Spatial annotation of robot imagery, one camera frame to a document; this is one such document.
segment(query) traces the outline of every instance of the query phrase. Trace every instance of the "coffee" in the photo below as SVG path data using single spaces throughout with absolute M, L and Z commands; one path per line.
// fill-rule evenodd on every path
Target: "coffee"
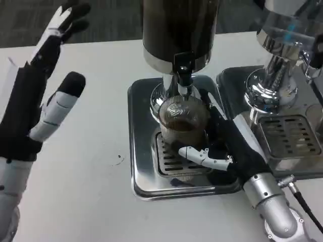
M 220 0 L 142 0 L 143 44 L 167 62 L 193 51 L 198 59 L 212 48 Z
M 167 126 L 168 126 L 167 128 L 171 130 L 182 131 L 182 132 L 189 132 L 195 129 L 195 126 L 193 124 L 185 120 L 175 120 L 175 121 L 169 122 Z

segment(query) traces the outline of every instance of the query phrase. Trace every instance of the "stainless steel base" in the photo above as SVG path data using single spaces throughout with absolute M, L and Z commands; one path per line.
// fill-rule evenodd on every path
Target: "stainless steel base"
M 199 59 L 195 60 L 194 72 L 198 72 L 202 70 L 209 63 L 211 59 L 211 50 L 212 49 L 210 49 L 208 53 L 201 56 Z M 150 54 L 145 47 L 143 48 L 143 56 L 146 62 L 156 71 L 165 73 L 165 74 L 171 74 L 173 72 L 173 64 L 171 62 L 158 59 L 157 57 Z
M 217 97 L 213 80 L 194 76 L 196 88 Z M 146 200 L 233 193 L 235 177 L 209 170 L 173 156 L 166 147 L 159 123 L 150 112 L 150 96 L 161 78 L 136 81 L 128 90 L 131 176 L 134 193 Z
M 282 109 L 279 114 L 263 114 L 252 111 L 244 99 L 245 81 L 259 68 L 229 68 L 218 76 L 217 84 L 226 114 L 230 118 L 240 113 L 244 115 L 264 149 L 275 177 L 290 174 L 298 179 L 323 177 L 323 112 L 311 87 L 306 84 L 303 72 L 297 68 L 294 73 L 298 87 L 295 104 Z M 322 83 L 317 80 L 320 90 Z M 266 127 L 267 121 L 278 123 L 276 127 Z

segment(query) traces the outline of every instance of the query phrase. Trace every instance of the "metal grate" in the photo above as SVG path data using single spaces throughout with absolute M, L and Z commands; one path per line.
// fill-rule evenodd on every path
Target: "metal grate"
M 307 119 L 301 115 L 262 117 L 259 124 L 275 158 L 320 155 L 321 148 Z
M 158 153 L 158 169 L 162 175 L 169 176 L 183 176 L 183 175 L 200 175 L 206 174 L 211 169 L 201 165 L 197 165 L 192 161 L 173 155 L 168 151 L 162 134 L 158 133 L 157 139 L 157 153 Z

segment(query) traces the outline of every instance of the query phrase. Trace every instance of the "cable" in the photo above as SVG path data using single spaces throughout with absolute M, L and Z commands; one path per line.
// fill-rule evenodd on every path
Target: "cable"
M 294 197 L 299 202 L 299 204 L 302 206 L 304 211 L 308 214 L 308 216 L 312 219 L 312 221 L 315 223 L 315 225 L 321 231 L 321 233 L 323 233 L 322 225 L 320 224 L 320 222 L 317 220 L 317 218 L 312 213 L 311 209 L 309 208 L 308 204 L 306 203 L 305 199 L 303 198 L 303 195 L 301 194 L 301 192 L 294 193 Z

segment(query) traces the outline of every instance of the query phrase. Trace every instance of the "robotic arm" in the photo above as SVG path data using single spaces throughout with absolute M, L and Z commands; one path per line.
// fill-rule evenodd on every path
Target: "robotic arm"
M 295 179 L 277 184 L 265 155 L 242 115 L 228 120 L 214 97 L 200 90 L 207 104 L 211 124 L 225 140 L 230 155 L 220 159 L 212 147 L 197 150 L 181 147 L 180 156 L 197 164 L 234 173 L 240 180 L 252 207 L 264 219 L 265 233 L 273 241 L 313 242 L 304 227 L 304 219 L 289 203 L 281 188 L 289 186 L 294 195 L 299 191 Z
M 60 56 L 61 44 L 88 24 L 79 20 L 88 4 L 69 1 L 59 7 L 24 67 L 9 59 L 0 96 L 0 241 L 12 241 L 19 222 L 18 205 L 33 162 L 47 140 L 73 108 L 85 78 L 69 73 L 50 99 L 40 106 L 48 78 Z

